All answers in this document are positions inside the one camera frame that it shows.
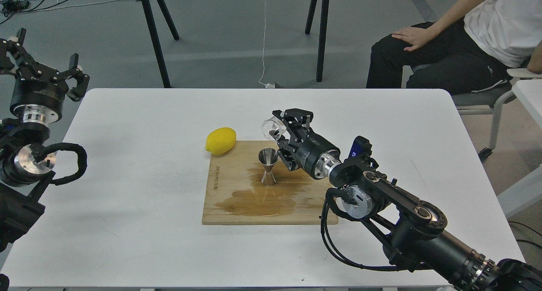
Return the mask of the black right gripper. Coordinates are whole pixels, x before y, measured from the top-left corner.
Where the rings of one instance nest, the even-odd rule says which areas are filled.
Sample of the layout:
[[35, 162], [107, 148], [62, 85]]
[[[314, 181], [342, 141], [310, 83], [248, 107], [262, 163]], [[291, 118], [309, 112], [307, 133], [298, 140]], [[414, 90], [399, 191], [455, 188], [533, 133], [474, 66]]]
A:
[[311, 132], [314, 114], [302, 109], [273, 110], [272, 114], [278, 120], [273, 137], [290, 135], [288, 140], [277, 140], [279, 158], [288, 171], [301, 168], [315, 180], [329, 177], [331, 170], [340, 164], [340, 149]]

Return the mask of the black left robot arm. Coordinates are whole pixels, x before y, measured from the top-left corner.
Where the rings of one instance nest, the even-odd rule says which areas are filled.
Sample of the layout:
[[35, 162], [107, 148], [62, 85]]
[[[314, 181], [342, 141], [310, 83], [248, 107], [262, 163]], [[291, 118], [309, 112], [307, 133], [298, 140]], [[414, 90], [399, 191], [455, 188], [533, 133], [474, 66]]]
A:
[[[26, 30], [1, 40], [1, 74], [15, 78], [10, 111], [12, 119], [1, 120], [0, 242], [8, 244], [25, 235], [44, 214], [39, 198], [50, 185], [71, 183], [87, 169], [87, 152], [78, 144], [61, 142], [44, 146], [49, 125], [62, 118], [65, 97], [74, 102], [86, 94], [89, 75], [73, 54], [69, 69], [60, 72], [38, 63], [23, 46]], [[58, 151], [77, 155], [77, 171], [54, 179]]]

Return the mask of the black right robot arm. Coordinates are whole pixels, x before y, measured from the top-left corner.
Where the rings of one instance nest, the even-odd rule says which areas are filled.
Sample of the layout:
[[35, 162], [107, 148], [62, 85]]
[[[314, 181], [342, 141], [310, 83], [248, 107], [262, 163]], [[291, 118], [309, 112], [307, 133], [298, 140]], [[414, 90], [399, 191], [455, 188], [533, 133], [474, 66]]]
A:
[[[302, 168], [313, 179], [329, 179], [320, 232], [333, 257], [372, 271], [433, 270], [459, 291], [540, 291], [540, 270], [519, 260], [486, 259], [445, 231], [448, 221], [439, 208], [377, 171], [368, 139], [356, 137], [348, 158], [340, 161], [340, 150], [313, 131], [312, 119], [307, 110], [274, 110], [265, 135], [277, 143], [289, 171]], [[383, 245], [389, 265], [366, 266], [341, 254], [327, 227], [330, 211], [362, 223]]]

